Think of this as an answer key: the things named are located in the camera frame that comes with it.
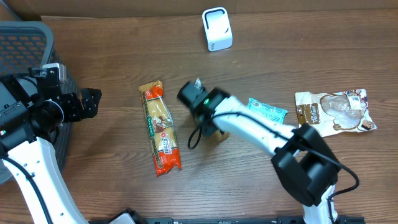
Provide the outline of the teal wipes packet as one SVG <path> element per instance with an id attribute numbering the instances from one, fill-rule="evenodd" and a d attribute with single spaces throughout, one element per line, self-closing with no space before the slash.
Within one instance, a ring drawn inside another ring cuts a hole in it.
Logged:
<path id="1" fill-rule="evenodd" d="M 257 114 L 280 124 L 284 122 L 285 116 L 288 113 L 285 109 L 262 103 L 254 98 L 249 99 L 246 107 Z"/>

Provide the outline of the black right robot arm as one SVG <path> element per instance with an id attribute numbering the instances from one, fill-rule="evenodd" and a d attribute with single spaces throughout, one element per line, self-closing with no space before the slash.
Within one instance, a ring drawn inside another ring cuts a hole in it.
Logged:
<path id="1" fill-rule="evenodd" d="M 177 98 L 190 110 L 199 135 L 230 133 L 263 150 L 283 188 L 303 205 L 305 223 L 337 221 L 332 194 L 340 168 L 315 128 L 276 123 L 219 88 L 208 91 L 192 82 L 181 87 Z"/>

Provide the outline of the clear beige zip pouch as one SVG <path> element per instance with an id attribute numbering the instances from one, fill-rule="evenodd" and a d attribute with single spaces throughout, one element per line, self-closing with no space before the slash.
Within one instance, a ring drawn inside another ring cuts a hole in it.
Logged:
<path id="1" fill-rule="evenodd" d="M 299 124 L 313 126 L 322 137 L 377 128 L 363 88 L 336 93 L 296 92 L 295 104 Z"/>

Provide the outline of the red snack package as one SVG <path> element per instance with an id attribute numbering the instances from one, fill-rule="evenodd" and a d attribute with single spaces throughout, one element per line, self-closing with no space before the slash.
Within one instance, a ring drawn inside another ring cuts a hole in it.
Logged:
<path id="1" fill-rule="evenodd" d="M 182 168 L 174 121 L 164 102 L 163 83 L 159 80 L 139 87 L 156 175 Z"/>

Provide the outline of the white Pantene tube gold cap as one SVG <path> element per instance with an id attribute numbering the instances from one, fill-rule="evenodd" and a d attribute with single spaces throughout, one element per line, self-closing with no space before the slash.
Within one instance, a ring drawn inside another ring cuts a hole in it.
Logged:
<path id="1" fill-rule="evenodd" d="M 194 87 L 197 89 L 205 88 L 202 85 L 201 80 L 199 78 L 196 79 Z M 228 132 L 225 133 L 217 129 L 210 136 L 207 136 L 206 138 L 212 142 L 219 144 L 229 138 L 229 133 Z"/>

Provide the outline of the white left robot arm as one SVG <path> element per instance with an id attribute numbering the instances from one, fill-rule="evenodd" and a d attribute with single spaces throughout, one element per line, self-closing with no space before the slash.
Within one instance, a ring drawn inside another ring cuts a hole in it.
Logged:
<path id="1" fill-rule="evenodd" d="M 1 107 L 1 161 L 14 176 L 34 223 L 86 223 L 57 164 L 51 133 L 62 123 L 94 118 L 102 92 L 63 94 L 57 75 L 1 77 L 12 102 Z"/>

